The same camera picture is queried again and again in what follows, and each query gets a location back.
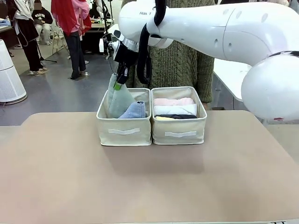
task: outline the yellow folded cloth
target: yellow folded cloth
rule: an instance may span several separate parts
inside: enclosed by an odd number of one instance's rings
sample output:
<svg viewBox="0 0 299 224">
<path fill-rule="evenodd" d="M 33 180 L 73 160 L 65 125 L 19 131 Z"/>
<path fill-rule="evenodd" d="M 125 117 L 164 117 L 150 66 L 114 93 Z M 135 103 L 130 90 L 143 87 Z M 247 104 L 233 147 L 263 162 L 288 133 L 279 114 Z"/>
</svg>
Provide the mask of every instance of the yellow folded cloth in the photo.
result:
<svg viewBox="0 0 299 224">
<path fill-rule="evenodd" d="M 164 117 L 159 117 L 159 116 L 156 116 L 156 119 L 157 120 L 175 120 L 174 118 L 164 118 Z"/>
</svg>

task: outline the person's hand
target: person's hand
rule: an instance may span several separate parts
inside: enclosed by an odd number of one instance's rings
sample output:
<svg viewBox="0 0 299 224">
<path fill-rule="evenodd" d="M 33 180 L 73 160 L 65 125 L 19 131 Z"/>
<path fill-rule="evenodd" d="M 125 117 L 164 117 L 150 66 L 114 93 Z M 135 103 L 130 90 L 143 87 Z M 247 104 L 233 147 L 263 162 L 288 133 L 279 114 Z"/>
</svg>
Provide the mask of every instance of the person's hand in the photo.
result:
<svg viewBox="0 0 299 224">
<path fill-rule="evenodd" d="M 207 103 L 202 103 L 202 105 L 204 106 L 205 110 L 208 111 L 209 110 L 209 106 Z"/>
</svg>

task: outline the white pants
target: white pants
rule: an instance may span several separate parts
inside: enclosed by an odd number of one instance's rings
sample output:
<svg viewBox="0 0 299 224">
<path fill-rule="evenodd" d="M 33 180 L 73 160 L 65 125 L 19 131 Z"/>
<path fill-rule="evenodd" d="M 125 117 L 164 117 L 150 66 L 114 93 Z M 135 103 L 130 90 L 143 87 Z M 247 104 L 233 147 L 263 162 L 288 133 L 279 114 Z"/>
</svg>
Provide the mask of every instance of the white pants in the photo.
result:
<svg viewBox="0 0 299 224">
<path fill-rule="evenodd" d="M 43 30 L 43 36 L 45 42 L 46 43 L 50 42 L 50 30 L 51 30 L 50 24 L 48 23 L 45 23 L 43 25 L 36 24 L 36 30 L 38 32 L 38 38 L 36 39 L 37 41 L 39 41 L 39 36 L 41 34 L 41 31 Z"/>
</svg>

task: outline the storage bin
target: storage bin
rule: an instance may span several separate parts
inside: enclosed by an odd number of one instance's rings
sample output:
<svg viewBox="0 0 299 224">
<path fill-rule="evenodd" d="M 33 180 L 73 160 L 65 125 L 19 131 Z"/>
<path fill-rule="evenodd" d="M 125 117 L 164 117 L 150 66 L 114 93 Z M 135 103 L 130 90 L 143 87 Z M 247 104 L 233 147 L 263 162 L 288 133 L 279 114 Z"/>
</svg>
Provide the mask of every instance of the storage bin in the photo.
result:
<svg viewBox="0 0 299 224">
<path fill-rule="evenodd" d="M 197 104 L 197 119 L 157 120 L 154 99 L 192 98 Z M 157 145 L 202 144 L 206 124 L 206 110 L 193 87 L 166 87 L 151 90 L 152 136 Z"/>
<path fill-rule="evenodd" d="M 151 140 L 150 90 L 129 89 L 135 101 L 144 101 L 147 117 L 138 119 L 108 119 L 108 91 L 97 112 L 97 125 L 101 144 L 104 146 L 148 146 Z"/>
</svg>

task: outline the cable knit sweater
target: cable knit sweater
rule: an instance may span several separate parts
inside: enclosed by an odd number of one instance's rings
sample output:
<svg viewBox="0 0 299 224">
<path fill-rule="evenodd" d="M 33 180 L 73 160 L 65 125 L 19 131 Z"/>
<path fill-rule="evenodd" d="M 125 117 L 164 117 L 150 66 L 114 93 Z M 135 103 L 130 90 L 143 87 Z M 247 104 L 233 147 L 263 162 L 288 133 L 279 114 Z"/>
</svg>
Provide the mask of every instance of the cable knit sweater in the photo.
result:
<svg viewBox="0 0 299 224">
<path fill-rule="evenodd" d="M 131 1 L 133 0 L 123 0 L 122 5 Z M 171 8 L 214 5 L 214 0 L 166 0 L 166 2 Z M 152 59 L 150 84 L 148 86 L 141 84 L 135 66 L 132 66 L 126 82 L 128 88 L 193 86 L 203 103 L 212 101 L 214 58 L 177 41 L 166 49 L 150 48 L 150 56 Z"/>
</svg>

